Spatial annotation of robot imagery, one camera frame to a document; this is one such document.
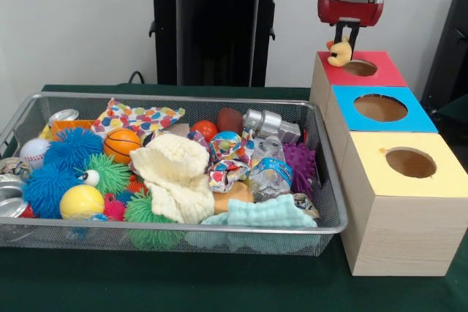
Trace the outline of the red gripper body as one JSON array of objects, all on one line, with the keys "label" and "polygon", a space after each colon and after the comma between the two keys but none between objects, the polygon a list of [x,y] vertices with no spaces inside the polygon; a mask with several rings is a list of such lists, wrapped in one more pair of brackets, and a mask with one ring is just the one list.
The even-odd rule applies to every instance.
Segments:
[{"label": "red gripper body", "polygon": [[322,23],[358,22],[361,27],[375,26],[383,12],[384,0],[317,0]]}]

